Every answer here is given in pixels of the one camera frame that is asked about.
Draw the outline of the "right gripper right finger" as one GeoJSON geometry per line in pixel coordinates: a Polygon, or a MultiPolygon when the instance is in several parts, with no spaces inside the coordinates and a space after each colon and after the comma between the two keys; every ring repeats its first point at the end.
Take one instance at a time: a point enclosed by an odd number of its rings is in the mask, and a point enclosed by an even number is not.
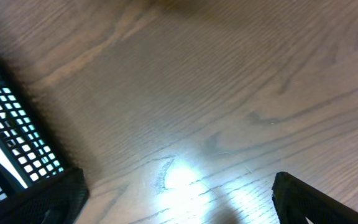
{"type": "Polygon", "coordinates": [[[281,224],[358,224],[358,212],[287,172],[276,173],[272,201],[281,224]]]}

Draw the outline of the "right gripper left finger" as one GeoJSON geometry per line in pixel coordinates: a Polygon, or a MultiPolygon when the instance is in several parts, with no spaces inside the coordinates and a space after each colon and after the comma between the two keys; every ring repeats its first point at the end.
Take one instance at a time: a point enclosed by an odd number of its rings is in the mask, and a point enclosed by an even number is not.
{"type": "Polygon", "coordinates": [[[88,197],[83,170],[70,168],[0,201],[0,223],[71,224],[88,197]]]}

